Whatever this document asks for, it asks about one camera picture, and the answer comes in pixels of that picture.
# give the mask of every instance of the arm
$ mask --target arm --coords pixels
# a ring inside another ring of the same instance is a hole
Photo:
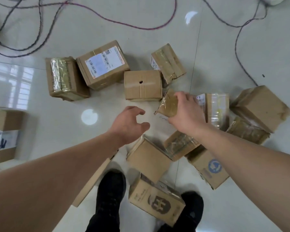
[[[52,231],[106,158],[149,129],[144,113],[126,107],[106,133],[0,172],[0,231]]]
[[[281,230],[290,231],[290,155],[206,124],[192,96],[176,96],[178,112],[170,123],[211,151],[244,194]]]

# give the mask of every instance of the black pants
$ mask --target black pants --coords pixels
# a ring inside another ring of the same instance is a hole
[[[86,232],[119,232],[119,224],[116,222],[116,219],[108,215],[95,214],[89,221]],[[182,232],[183,226],[175,224],[174,227],[170,227],[164,224],[158,232]],[[195,229],[186,228],[185,232],[195,232]]]

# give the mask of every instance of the white tile floor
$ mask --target white tile floor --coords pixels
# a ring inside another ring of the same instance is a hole
[[[62,0],[43,0],[50,3]],[[222,19],[243,24],[252,17],[257,0],[208,0]],[[14,4],[7,0],[1,3]],[[172,15],[174,0],[75,0],[88,5],[107,18],[140,27],[155,27]],[[26,0],[22,5],[37,4]],[[46,7],[44,30],[47,31],[57,7]],[[0,24],[8,9],[0,6]],[[260,8],[257,16],[263,15]],[[22,48],[34,41],[38,32],[37,9],[16,10],[0,40]],[[80,56],[114,39],[118,40],[132,70],[150,69],[150,53],[170,43],[187,74],[172,87],[193,94],[229,92],[235,98],[241,89],[252,87],[236,62],[234,43],[238,29],[219,22],[202,0],[178,0],[173,21],[160,30],[144,31],[109,23],[77,6],[66,7],[46,46],[24,58],[0,56],[0,106],[27,111],[17,159],[0,164],[0,170],[53,153],[105,132],[111,121],[126,105],[136,104],[146,110],[139,121],[149,121],[147,134],[165,140],[174,129],[153,116],[158,102],[131,103],[124,99],[123,85],[116,84],[88,99],[65,102],[48,95],[44,57]],[[15,55],[8,50],[3,53]],[[267,85],[290,106],[290,0],[271,7],[265,20],[244,28],[238,41],[238,55],[257,83]],[[84,112],[93,113],[97,122],[86,125]],[[265,144],[290,153],[290,118]],[[124,161],[126,147],[116,156],[128,182],[133,171]],[[204,198],[204,215],[199,232],[280,231],[228,179],[213,191],[188,164],[185,158],[175,162],[164,179],[179,191],[195,189]],[[54,231],[84,231],[95,210],[96,190],[78,207],[71,207]],[[122,231],[154,231],[156,219],[129,204],[125,196],[121,209]]]

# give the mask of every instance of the forearm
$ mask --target forearm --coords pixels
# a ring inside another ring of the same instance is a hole
[[[290,231],[290,155],[204,126],[194,138],[220,161],[241,190],[283,231]]]
[[[108,132],[0,172],[0,231],[52,231],[97,168],[121,146]]]

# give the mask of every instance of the shipping package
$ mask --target shipping package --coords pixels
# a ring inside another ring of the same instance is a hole
[[[229,95],[201,94],[197,99],[204,109],[206,122],[226,131],[229,127]]]
[[[213,190],[217,189],[229,177],[219,161],[202,146],[194,149],[186,157]]]
[[[0,108],[0,163],[15,157],[23,111]]]
[[[97,169],[97,171],[93,174],[93,176],[89,179],[89,181],[86,183],[86,185],[82,188],[80,193],[77,195],[75,200],[73,201],[72,205],[74,207],[78,207],[81,202],[86,198],[86,196],[89,194],[89,192],[92,190],[93,186],[96,184],[98,179],[102,176],[104,173],[104,170],[108,166],[108,164],[111,162],[111,159],[107,158],[103,164]]]
[[[157,183],[169,169],[172,161],[143,135],[128,152],[127,162],[152,182]]]
[[[264,85],[242,91],[230,108],[269,133],[290,116],[290,108]]]
[[[255,144],[261,145],[265,140],[270,137],[270,133],[265,130],[256,127],[248,121],[236,117],[233,123],[227,130],[227,133],[243,138]]]
[[[163,88],[166,88],[173,80],[186,73],[170,44],[166,44],[152,53],[150,64],[154,70],[162,72]]]
[[[162,119],[168,119],[173,117],[177,113],[178,99],[174,96],[175,92],[169,89],[162,98],[162,102],[159,108],[156,110],[155,115],[158,115]]]
[[[66,101],[90,97],[89,88],[72,57],[46,58],[49,95]]]
[[[163,144],[166,155],[172,161],[179,160],[199,145],[195,139],[179,131],[174,132]]]
[[[185,207],[180,193],[162,182],[154,184],[143,174],[130,186],[129,201],[169,226],[174,226]]]
[[[124,74],[126,100],[160,101],[162,99],[161,72],[126,71]]]
[[[100,90],[124,79],[130,71],[118,42],[112,41],[76,59],[86,84]]]

